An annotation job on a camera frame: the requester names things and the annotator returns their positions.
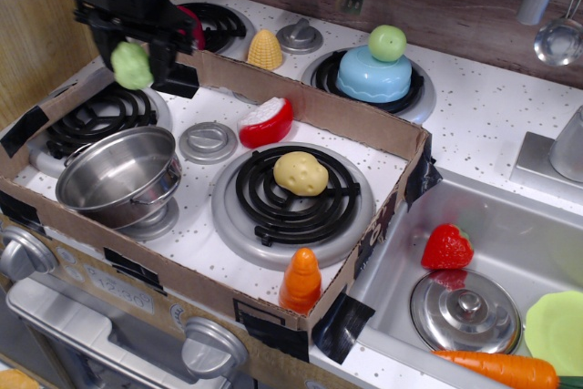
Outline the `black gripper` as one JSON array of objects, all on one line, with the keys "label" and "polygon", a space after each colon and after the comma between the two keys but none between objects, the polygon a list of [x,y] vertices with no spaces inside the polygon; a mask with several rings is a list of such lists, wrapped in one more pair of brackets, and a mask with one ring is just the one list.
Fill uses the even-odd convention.
[{"label": "black gripper", "polygon": [[105,66],[127,39],[146,42],[153,87],[176,87],[177,51],[192,51],[192,19],[169,0],[74,0],[75,19],[89,26]]}]

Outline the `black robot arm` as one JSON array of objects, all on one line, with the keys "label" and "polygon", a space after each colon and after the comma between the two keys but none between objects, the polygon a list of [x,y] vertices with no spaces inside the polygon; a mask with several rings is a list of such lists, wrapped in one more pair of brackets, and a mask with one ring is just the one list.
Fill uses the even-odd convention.
[{"label": "black robot arm", "polygon": [[97,50],[108,69],[122,42],[148,45],[152,88],[176,96],[192,97],[198,89],[197,70],[177,61],[179,53],[194,49],[195,20],[169,0],[75,0],[75,19],[91,29]]}]

